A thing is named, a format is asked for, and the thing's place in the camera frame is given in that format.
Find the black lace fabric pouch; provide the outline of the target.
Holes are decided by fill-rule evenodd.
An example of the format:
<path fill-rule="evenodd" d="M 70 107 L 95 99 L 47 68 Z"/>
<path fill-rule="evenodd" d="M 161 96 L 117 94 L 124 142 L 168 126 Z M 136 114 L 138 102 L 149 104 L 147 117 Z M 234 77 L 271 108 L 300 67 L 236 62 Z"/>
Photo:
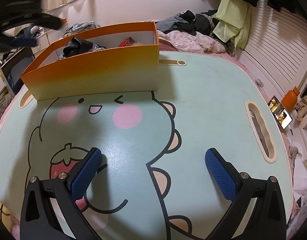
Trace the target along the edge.
<path fill-rule="evenodd" d="M 80 55 L 89 52 L 92 47 L 92 42 L 74 36 L 63 48 L 63 55 L 66 58 Z"/>

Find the red charm packet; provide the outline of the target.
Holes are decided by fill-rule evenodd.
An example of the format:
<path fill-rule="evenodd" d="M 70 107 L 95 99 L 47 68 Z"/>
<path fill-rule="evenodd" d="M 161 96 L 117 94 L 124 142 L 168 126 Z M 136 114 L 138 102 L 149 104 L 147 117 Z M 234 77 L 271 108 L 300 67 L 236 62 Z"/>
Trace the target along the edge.
<path fill-rule="evenodd" d="M 120 44 L 119 44 L 119 47 L 129 47 L 129 46 L 134 46 L 137 42 L 131 38 L 131 37 L 128 37 L 126 38 L 125 40 L 123 40 Z"/>

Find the patterned clothes heap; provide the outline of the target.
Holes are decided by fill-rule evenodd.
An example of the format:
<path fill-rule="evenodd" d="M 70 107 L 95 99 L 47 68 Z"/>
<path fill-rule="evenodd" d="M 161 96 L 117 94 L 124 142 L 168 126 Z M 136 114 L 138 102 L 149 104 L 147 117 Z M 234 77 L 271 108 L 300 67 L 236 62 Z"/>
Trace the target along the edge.
<path fill-rule="evenodd" d="M 71 27 L 69 27 L 64 33 L 63 37 L 68 37 L 77 33 L 81 33 L 86 30 L 95 29 L 100 27 L 100 25 L 96 24 L 94 21 L 84 22 L 84 23 L 75 23 Z"/>

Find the smartphone with video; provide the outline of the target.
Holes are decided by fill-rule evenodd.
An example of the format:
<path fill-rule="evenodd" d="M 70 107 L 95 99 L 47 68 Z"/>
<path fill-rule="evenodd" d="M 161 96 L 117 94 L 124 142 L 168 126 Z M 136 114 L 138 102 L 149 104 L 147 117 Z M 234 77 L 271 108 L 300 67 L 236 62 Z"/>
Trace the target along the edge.
<path fill-rule="evenodd" d="M 285 129 L 292 122 L 290 114 L 275 96 L 269 101 L 268 107 L 281 129 Z"/>

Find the orange water bottle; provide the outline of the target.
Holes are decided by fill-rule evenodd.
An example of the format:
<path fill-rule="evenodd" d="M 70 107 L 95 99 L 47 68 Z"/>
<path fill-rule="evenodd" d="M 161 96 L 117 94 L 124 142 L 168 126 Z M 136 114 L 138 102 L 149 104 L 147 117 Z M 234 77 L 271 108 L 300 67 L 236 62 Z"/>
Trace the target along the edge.
<path fill-rule="evenodd" d="M 294 87 L 292 90 L 289 90 L 283 97 L 281 103 L 286 109 L 286 111 L 291 112 L 293 107 L 298 101 L 298 95 L 300 91 L 297 87 Z"/>

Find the orange gradient cardboard box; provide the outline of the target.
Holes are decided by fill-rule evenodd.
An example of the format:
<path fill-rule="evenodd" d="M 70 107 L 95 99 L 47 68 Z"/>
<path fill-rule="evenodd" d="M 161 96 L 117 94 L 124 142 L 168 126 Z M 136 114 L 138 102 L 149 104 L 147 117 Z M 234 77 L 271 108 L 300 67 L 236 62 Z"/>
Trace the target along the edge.
<path fill-rule="evenodd" d="M 53 42 L 21 75 L 36 100 L 158 89 L 159 40 L 154 22 L 107 25 L 76 37 L 103 49 L 60 59 L 72 37 Z M 137 43 L 119 47 L 128 37 Z"/>

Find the dark clothes pile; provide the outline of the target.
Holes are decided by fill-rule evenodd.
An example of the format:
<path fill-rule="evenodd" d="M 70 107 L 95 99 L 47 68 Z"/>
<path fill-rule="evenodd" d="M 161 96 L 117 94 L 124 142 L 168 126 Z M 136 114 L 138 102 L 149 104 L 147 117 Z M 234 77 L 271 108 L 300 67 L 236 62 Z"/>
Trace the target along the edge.
<path fill-rule="evenodd" d="M 187 10 L 156 22 L 156 28 L 164 34 L 171 33 L 172 31 L 180 31 L 189 33 L 192 36 L 196 36 L 197 32 L 210 36 L 215 25 L 218 24 L 218 20 L 213 20 L 212 18 L 216 13 L 217 9 L 199 14 L 194 14 L 192 11 Z"/>

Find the light green hanging garment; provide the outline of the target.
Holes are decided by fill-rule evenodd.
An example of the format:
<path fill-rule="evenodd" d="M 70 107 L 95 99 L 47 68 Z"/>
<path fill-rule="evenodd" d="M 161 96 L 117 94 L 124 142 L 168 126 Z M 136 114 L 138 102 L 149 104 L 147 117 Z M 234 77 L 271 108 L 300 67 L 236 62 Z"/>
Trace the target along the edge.
<path fill-rule="evenodd" d="M 218 20 L 213 30 L 222 42 L 231 41 L 234 48 L 244 49 L 249 37 L 252 6 L 242 0 L 221 0 L 213 18 Z"/>

